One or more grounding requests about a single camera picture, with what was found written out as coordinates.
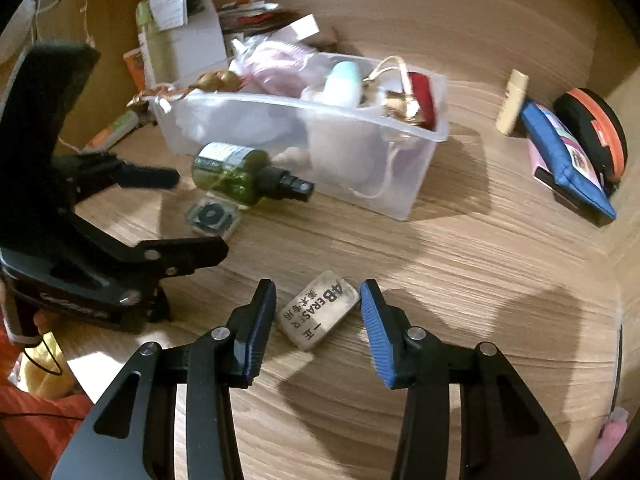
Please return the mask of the hand holding other gripper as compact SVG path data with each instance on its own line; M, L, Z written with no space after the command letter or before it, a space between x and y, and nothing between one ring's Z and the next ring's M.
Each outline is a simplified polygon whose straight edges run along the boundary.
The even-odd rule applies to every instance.
M40 335L41 341L47 333L54 333L63 321L63 315L50 310L39 310L34 315L34 324Z

